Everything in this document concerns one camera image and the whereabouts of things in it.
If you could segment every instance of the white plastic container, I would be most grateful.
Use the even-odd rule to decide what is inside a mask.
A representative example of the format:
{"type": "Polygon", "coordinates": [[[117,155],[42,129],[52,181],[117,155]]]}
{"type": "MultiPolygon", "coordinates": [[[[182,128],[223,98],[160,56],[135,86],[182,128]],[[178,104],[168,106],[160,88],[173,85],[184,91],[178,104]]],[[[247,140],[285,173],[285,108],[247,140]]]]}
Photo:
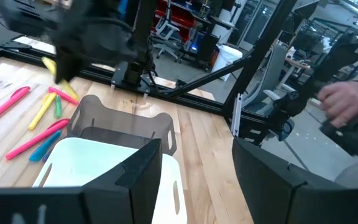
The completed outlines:
{"type": "MultiPolygon", "coordinates": [[[[219,54],[216,58],[214,67],[212,68],[212,72],[215,72],[221,68],[224,68],[233,63],[233,61],[242,58],[242,53],[239,50],[228,47],[226,45],[221,45],[219,47],[219,54]]],[[[227,74],[221,77],[224,81],[229,78],[230,74],[227,74]]]]}
{"type": "MultiPolygon", "coordinates": [[[[77,187],[99,177],[136,151],[137,149],[80,138],[63,139],[56,144],[33,187],[39,187],[51,164],[52,168],[44,187],[77,187]]],[[[162,156],[160,188],[152,223],[187,223],[179,164],[173,157],[166,154],[162,156]],[[173,191],[175,183],[179,199],[178,213],[173,191]]]]}

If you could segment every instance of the human hand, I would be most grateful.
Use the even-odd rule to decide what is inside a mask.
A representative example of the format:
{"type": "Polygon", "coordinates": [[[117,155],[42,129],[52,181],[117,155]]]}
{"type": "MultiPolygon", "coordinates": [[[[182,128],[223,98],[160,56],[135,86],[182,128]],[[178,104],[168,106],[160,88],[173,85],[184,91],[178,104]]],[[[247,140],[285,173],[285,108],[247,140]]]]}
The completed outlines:
{"type": "Polygon", "coordinates": [[[337,128],[345,126],[358,115],[358,82],[337,82],[324,86],[318,93],[318,99],[331,124],[337,128]]]}

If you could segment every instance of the wooden table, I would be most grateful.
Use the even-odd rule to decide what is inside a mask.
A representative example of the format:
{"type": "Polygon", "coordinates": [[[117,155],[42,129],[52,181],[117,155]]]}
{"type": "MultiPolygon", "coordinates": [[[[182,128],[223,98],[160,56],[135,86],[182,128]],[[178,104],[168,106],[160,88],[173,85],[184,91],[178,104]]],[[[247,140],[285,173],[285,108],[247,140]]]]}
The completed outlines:
{"type": "MultiPolygon", "coordinates": [[[[34,40],[22,38],[20,41],[38,49],[53,50],[50,45],[34,40]]],[[[161,78],[157,81],[175,85],[161,78]]],[[[71,84],[81,97],[96,95],[108,108],[149,117],[166,112],[173,118],[178,146],[174,158],[181,169],[188,223],[252,223],[234,171],[232,135],[222,117],[151,97],[145,99],[117,88],[112,90],[110,86],[82,78],[75,78],[71,84]]],[[[26,85],[32,87],[31,93],[0,117],[0,187],[30,187],[33,184],[43,166],[42,162],[29,162],[36,146],[11,161],[4,156],[56,120],[52,107],[33,131],[27,129],[47,88],[53,85],[48,70],[0,58],[0,104],[14,90],[26,85]]],[[[205,91],[193,90],[192,93],[213,99],[212,94],[205,91]]],[[[75,106],[62,103],[63,118],[70,118],[75,106]]]]}
{"type": "Polygon", "coordinates": [[[303,65],[302,63],[290,59],[285,58],[285,61],[291,64],[291,68],[287,71],[287,73],[284,75],[284,77],[281,79],[280,83],[278,84],[277,88],[281,88],[281,86],[287,81],[287,79],[290,77],[290,75],[293,73],[294,69],[297,68],[299,70],[305,69],[305,70],[311,70],[310,66],[303,65]]]}

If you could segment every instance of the yellow highlighter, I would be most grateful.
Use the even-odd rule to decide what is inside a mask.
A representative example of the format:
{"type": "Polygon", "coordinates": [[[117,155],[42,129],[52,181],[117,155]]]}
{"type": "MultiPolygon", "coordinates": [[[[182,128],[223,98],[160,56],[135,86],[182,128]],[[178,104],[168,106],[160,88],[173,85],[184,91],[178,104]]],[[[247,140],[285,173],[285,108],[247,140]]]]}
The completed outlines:
{"type": "Polygon", "coordinates": [[[48,95],[45,96],[40,111],[38,111],[37,115],[35,115],[35,118],[31,121],[29,125],[29,130],[34,130],[34,128],[36,127],[42,116],[45,114],[49,106],[52,104],[56,95],[57,95],[56,93],[49,93],[48,95]]]}
{"type": "MultiPolygon", "coordinates": [[[[42,62],[47,67],[52,75],[56,75],[56,63],[53,60],[50,60],[47,57],[42,57],[42,62]]],[[[70,84],[66,80],[62,80],[60,82],[63,89],[69,94],[73,99],[79,100],[80,97],[78,96],[77,92],[70,86],[70,84]]]]}

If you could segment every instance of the trash can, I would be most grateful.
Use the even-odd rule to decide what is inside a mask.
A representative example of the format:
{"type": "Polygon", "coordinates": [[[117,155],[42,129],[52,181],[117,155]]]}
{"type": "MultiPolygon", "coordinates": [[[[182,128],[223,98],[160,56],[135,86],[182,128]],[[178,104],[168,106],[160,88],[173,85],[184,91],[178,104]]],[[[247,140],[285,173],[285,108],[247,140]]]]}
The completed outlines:
{"type": "MultiPolygon", "coordinates": [[[[212,68],[212,72],[215,72],[221,68],[224,68],[233,63],[233,61],[242,58],[242,53],[239,50],[228,47],[226,45],[222,45],[219,47],[219,54],[215,61],[214,67],[212,68]]],[[[221,77],[224,81],[229,78],[229,74],[221,77]]]]}

